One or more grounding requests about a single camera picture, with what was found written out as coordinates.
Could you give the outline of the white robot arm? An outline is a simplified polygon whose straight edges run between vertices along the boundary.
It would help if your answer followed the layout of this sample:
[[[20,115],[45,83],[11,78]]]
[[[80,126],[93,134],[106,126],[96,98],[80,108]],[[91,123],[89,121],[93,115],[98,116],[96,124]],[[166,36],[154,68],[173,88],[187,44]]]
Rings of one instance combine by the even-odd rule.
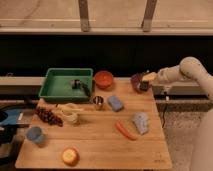
[[[184,167],[169,171],[213,171],[213,75],[207,72],[197,58],[185,57],[176,66],[145,74],[142,80],[164,85],[194,81],[200,87],[211,108],[203,115],[197,127],[191,145],[190,160],[184,162]]]

